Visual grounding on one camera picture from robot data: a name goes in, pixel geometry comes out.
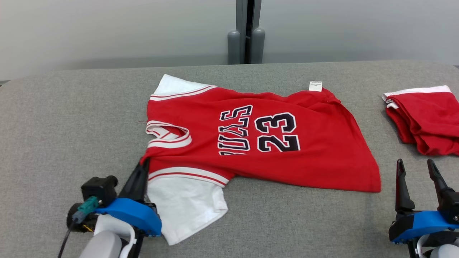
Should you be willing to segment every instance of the gray cylindrical hinge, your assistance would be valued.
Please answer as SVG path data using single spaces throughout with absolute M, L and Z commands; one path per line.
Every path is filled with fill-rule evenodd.
M 262 28 L 256 28 L 252 31 L 252 46 L 250 54 L 250 63 L 261 64 L 263 62 L 265 31 Z
M 241 63 L 241 34 L 237 30 L 228 33 L 228 64 Z

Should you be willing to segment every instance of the gray fabric tabletop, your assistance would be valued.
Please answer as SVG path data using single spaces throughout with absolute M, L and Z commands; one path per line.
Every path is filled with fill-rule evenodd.
M 381 94 L 448 85 L 459 70 L 424 61 L 257 64 L 53 72 L 0 87 L 0 257 L 56 257 L 70 206 L 93 176 L 115 175 L 120 191 L 150 136 L 146 104 L 161 77 L 241 92 L 289 95 L 323 81 L 355 116 L 381 171 L 378 194 L 303 188 L 235 178 L 229 211 L 196 235 L 168 246 L 145 239 L 141 256 L 407 258 L 387 231 L 395 218 L 395 167 L 402 158 L 417 209 L 436 209 L 434 184 L 415 146 L 398 139 Z M 459 157 L 434 157 L 459 190 Z M 78 257 L 90 233 L 72 233 L 63 257 Z

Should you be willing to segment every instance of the jersey number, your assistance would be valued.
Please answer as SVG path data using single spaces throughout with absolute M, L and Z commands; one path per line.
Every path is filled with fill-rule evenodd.
M 275 114 L 273 116 L 260 117 L 255 120 L 255 126 L 258 131 L 268 134 L 269 128 L 279 128 L 283 133 L 292 133 L 297 128 L 295 116 L 286 112 Z M 271 147 L 276 147 L 279 151 L 299 151 L 300 142 L 298 135 L 282 135 L 279 139 L 275 135 L 262 135 L 258 137 L 258 150 L 261 152 L 271 151 Z

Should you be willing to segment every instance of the red stripe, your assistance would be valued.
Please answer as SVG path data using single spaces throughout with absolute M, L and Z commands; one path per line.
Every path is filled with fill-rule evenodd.
M 204 88 L 200 88 L 200 89 L 197 89 L 197 90 L 194 90 L 194 91 L 188 91 L 188 92 L 184 92 L 184 93 L 177 93 L 177 94 L 164 95 L 164 96 L 151 95 L 150 97 L 155 97 L 155 98 L 167 98 L 167 97 L 172 97 L 172 96 L 180 96 L 180 95 L 195 93 L 195 92 L 198 92 L 198 91 L 200 91 L 200 90 L 207 89 L 207 88 L 209 88 L 209 87 L 214 87 L 214 85 L 210 85 L 210 86 L 207 86 L 207 87 L 204 87 Z
M 184 141 L 186 139 L 188 139 L 190 137 L 190 135 L 188 135 L 186 138 L 184 139 L 181 139 L 181 140 L 174 140 L 174 141 L 168 141 L 168 140 L 151 140 L 148 144 L 150 143 L 153 143 L 153 142 L 165 142 L 165 143 L 176 143 L 176 142 L 181 142 L 181 141 Z
M 208 176 L 204 176 L 204 175 L 197 175 L 197 174 L 191 174 L 191 173 L 183 173 L 183 172 L 171 172 L 171 173 L 164 173 L 164 174 L 159 174 L 159 175 L 155 175 L 153 176 L 152 178 L 148 179 L 148 181 L 152 180 L 153 178 L 155 177 L 158 177 L 158 176 L 162 176 L 162 175 L 175 175 L 175 174 L 178 174 L 178 175 L 191 175 L 191 176 L 196 176 L 196 177 L 202 177 L 202 178 L 206 178 L 206 179 L 210 179 L 210 180 L 213 180 L 215 182 L 218 182 L 222 185 L 226 185 L 225 183 L 223 183 L 222 181 L 219 181 L 215 178 L 212 178 L 212 177 L 208 177 Z
M 171 134 L 171 132 L 168 132 L 167 134 L 165 134 L 165 135 L 161 136 L 161 137 L 160 137 L 160 139 L 162 139 L 162 138 L 164 138 L 164 137 L 168 136 L 169 134 Z

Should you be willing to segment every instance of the gray wall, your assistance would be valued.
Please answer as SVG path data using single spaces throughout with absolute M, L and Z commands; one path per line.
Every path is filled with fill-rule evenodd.
M 459 65 L 458 0 L 262 0 L 263 62 Z
M 0 81 L 63 69 L 227 63 L 235 0 L 0 0 Z

